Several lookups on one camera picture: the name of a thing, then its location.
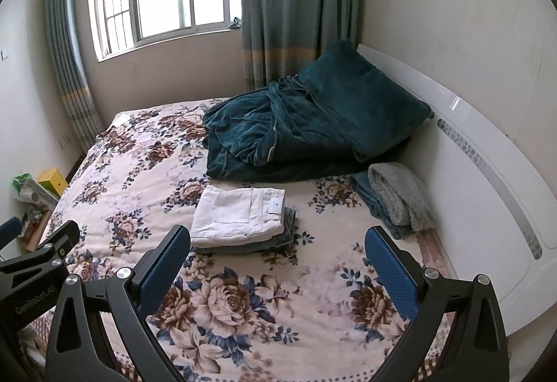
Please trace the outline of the white pants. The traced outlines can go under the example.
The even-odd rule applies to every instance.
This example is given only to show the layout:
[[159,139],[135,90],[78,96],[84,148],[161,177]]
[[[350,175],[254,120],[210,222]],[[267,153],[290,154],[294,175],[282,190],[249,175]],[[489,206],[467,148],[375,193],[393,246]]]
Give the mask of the white pants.
[[190,236],[197,248],[268,241],[284,229],[284,189],[208,186],[195,209]]

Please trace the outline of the cluttered bedside items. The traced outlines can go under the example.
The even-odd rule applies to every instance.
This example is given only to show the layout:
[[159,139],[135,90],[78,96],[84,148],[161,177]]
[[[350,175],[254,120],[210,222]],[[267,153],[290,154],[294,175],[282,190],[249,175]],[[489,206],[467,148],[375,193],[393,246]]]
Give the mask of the cluttered bedside items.
[[57,206],[58,198],[45,189],[29,173],[12,180],[14,198],[25,207],[21,239],[28,252],[39,245],[47,223]]

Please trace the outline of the yellow box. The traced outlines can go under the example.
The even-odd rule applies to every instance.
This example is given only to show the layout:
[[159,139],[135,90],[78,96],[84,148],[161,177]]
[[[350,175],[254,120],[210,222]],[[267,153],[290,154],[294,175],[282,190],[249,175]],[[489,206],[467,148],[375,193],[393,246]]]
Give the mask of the yellow box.
[[68,182],[56,168],[43,171],[38,178],[38,182],[44,189],[57,197],[61,197],[68,187]]

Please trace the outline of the white bed headboard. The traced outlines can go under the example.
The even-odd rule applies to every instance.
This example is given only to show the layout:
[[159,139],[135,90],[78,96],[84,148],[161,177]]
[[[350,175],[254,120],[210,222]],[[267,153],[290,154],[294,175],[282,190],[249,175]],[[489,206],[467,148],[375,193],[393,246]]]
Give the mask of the white bed headboard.
[[513,142],[456,93],[378,50],[358,51],[431,106],[400,160],[431,196],[445,262],[460,279],[488,275],[505,330],[516,333],[556,302],[555,196]]

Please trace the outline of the grey fleece folded garment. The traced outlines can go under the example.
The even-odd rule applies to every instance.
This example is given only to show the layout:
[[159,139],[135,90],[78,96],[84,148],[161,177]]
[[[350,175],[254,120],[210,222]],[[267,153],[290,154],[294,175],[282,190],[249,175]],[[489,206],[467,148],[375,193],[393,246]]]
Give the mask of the grey fleece folded garment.
[[437,229],[437,215],[427,190],[408,167],[399,162],[371,164],[368,179],[393,225],[415,233]]

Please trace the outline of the floral bed blanket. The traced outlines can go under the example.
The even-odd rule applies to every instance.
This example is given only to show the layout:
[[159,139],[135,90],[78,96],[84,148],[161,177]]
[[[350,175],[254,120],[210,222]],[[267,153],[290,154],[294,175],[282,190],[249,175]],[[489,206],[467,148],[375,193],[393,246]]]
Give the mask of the floral bed blanket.
[[[190,225],[203,189],[211,101],[118,113],[47,228],[80,229],[67,263],[111,276]],[[148,326],[188,381],[366,381],[408,326],[366,259],[376,224],[347,176],[288,183],[296,223],[280,248],[191,253]]]

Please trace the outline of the blue folded jeans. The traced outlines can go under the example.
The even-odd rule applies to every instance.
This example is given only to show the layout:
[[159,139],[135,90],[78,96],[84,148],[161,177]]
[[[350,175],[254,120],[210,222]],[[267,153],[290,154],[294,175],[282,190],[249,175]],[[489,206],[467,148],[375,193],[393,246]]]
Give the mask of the blue folded jeans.
[[209,255],[242,255],[260,253],[267,250],[282,248],[293,243],[296,231],[297,212],[294,209],[284,209],[283,230],[267,241],[251,242],[239,246],[220,246],[211,248],[193,247],[192,250],[197,254]]

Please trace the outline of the dark teal pillow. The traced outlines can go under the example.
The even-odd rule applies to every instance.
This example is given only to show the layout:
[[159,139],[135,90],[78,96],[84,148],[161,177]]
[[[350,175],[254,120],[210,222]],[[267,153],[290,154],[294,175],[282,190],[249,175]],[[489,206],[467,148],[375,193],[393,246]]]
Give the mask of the dark teal pillow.
[[350,41],[337,41],[297,74],[298,84],[333,121],[361,161],[406,140],[432,108],[366,60]]

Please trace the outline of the dark teal velvet blanket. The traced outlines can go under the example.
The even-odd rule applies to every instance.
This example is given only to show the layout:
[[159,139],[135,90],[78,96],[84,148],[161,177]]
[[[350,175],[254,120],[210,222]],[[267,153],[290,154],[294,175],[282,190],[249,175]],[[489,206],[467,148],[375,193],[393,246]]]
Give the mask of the dark teal velvet blanket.
[[202,122],[213,179],[288,183],[357,173],[372,160],[355,153],[295,76],[229,98]]

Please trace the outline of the left grey-green striped curtain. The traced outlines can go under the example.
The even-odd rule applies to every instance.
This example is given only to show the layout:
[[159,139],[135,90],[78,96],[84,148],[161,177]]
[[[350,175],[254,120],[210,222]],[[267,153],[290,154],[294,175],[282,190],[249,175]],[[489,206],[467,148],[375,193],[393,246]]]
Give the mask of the left grey-green striped curtain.
[[57,91],[81,150],[86,153],[103,131],[93,102],[77,38],[74,0],[44,0],[46,39]]

